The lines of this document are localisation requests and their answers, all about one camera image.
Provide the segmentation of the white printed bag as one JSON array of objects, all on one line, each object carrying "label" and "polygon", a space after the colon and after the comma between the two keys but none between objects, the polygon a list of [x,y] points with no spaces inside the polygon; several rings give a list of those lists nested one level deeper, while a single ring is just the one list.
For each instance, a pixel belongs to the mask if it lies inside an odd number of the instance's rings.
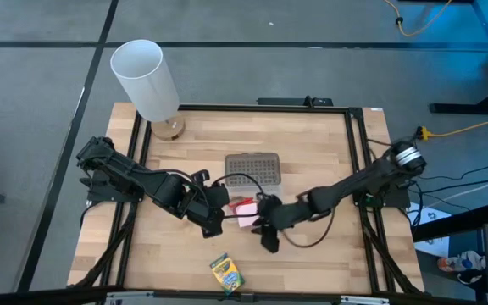
[{"label": "white printed bag", "polygon": [[[418,214],[419,205],[411,202],[410,208],[406,209],[407,216],[410,219],[410,223],[414,222]],[[442,212],[434,208],[423,208],[421,212],[420,224],[424,225],[429,222],[444,219],[449,217],[449,213]],[[429,239],[424,241],[418,241],[414,243],[416,250],[428,253],[436,257],[447,257],[449,254],[449,236],[439,237],[435,239]]]}]

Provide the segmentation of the red and white small box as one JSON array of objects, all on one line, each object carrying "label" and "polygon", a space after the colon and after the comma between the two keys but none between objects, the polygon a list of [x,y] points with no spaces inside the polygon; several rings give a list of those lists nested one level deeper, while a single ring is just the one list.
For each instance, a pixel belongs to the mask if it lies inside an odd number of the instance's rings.
[{"label": "red and white small box", "polygon": [[235,212],[238,215],[238,225],[241,228],[252,226],[253,222],[258,218],[256,215],[257,211],[258,206],[255,202],[237,206]]}]

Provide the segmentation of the white orange sneaker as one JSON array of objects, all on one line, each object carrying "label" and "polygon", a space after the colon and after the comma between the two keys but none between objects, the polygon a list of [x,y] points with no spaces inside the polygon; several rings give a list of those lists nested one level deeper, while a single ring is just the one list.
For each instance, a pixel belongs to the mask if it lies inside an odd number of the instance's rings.
[{"label": "white orange sneaker", "polygon": [[436,261],[440,271],[455,273],[459,282],[472,285],[482,280],[486,272],[486,256],[469,250],[455,257],[439,258]]}]

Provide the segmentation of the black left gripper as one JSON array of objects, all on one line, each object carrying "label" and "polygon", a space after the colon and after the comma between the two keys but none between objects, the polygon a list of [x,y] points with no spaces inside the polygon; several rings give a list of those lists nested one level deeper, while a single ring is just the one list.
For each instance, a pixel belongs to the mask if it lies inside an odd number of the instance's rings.
[{"label": "black left gripper", "polygon": [[219,236],[223,233],[222,219],[209,221],[212,207],[222,208],[230,201],[227,188],[224,185],[211,187],[211,206],[207,196],[207,187],[204,182],[210,179],[209,172],[201,169],[191,174],[190,180],[184,183],[184,197],[181,202],[181,217],[195,221],[201,226],[202,236],[205,239]]}]

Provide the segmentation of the black aluminium table frame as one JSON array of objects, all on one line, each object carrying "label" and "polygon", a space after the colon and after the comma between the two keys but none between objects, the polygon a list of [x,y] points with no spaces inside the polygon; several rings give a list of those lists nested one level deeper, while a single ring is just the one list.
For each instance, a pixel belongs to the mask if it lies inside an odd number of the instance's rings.
[{"label": "black aluminium table frame", "polygon": [[[206,169],[212,178],[225,172],[225,157],[237,153],[277,153],[282,201],[315,186],[329,186],[364,166],[363,139],[376,154],[390,141],[380,109],[305,109],[239,105],[187,105],[186,131],[174,141],[152,139],[150,169]],[[150,200],[137,210],[125,263],[127,288],[219,291],[209,265],[228,253],[244,277],[243,292],[368,294],[389,280],[363,235],[361,214],[351,197],[333,216],[305,222],[280,237],[277,253],[266,250],[258,235],[233,219],[220,236],[205,239],[200,228],[164,212]]]}]

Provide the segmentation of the black desk bar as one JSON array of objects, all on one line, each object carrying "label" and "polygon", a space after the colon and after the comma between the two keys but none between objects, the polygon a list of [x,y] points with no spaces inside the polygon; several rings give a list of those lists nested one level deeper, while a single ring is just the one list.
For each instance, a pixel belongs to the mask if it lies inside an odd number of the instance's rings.
[{"label": "black desk bar", "polygon": [[418,225],[413,233],[413,241],[433,240],[451,234],[477,230],[484,224],[488,224],[488,205]]}]

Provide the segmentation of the black frame crossbar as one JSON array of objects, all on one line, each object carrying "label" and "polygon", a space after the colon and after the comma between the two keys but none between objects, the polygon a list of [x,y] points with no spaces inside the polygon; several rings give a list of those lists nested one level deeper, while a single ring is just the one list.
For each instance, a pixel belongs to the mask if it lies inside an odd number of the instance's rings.
[{"label": "black frame crossbar", "polygon": [[233,292],[222,291],[178,291],[178,290],[127,290],[121,286],[71,287],[46,291],[22,291],[0,294],[0,305],[81,305],[106,300],[122,300],[132,297],[214,299],[254,303],[261,301],[290,302],[330,302],[353,305],[488,305],[488,302],[475,302],[427,294],[404,294],[379,291],[370,295],[356,294],[307,294],[274,292]]}]

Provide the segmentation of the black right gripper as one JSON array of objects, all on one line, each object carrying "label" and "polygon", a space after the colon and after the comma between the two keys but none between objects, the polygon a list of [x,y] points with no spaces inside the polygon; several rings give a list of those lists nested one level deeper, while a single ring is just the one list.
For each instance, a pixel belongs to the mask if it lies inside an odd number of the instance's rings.
[{"label": "black right gripper", "polygon": [[284,230],[290,227],[290,219],[282,201],[273,194],[258,195],[258,218],[252,226],[258,227],[269,225],[273,228],[261,229],[261,244],[271,253],[279,251],[280,241],[277,230]]}]

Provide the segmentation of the green crayon box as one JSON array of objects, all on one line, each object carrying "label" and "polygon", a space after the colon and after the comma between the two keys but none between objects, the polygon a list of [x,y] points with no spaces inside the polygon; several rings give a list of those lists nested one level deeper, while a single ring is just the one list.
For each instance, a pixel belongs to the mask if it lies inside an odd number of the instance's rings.
[{"label": "green crayon box", "polygon": [[241,272],[227,252],[216,258],[209,267],[227,296],[245,284]]}]

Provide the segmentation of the white shade lamp wooden base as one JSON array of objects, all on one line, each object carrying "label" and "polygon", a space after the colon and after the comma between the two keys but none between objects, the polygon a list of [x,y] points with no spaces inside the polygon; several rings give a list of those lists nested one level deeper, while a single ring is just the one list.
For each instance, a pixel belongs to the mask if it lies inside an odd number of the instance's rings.
[{"label": "white shade lamp wooden base", "polygon": [[157,138],[173,141],[182,136],[186,122],[179,113],[180,97],[157,43],[126,42],[114,51],[110,68]]}]

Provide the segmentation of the clear plastic pencil box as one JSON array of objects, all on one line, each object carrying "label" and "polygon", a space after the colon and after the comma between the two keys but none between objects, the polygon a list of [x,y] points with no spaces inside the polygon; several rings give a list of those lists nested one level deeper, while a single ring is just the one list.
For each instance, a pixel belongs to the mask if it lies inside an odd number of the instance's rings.
[{"label": "clear plastic pencil box", "polygon": [[[277,153],[254,152],[227,155],[225,157],[225,175],[234,173],[240,173],[240,175],[224,179],[230,200],[233,197],[253,197],[255,203],[258,203],[260,189],[255,182],[242,174],[251,176],[265,194],[273,194],[282,199],[280,159]],[[224,206],[223,210],[226,216],[236,214],[235,209],[228,205]]]}]

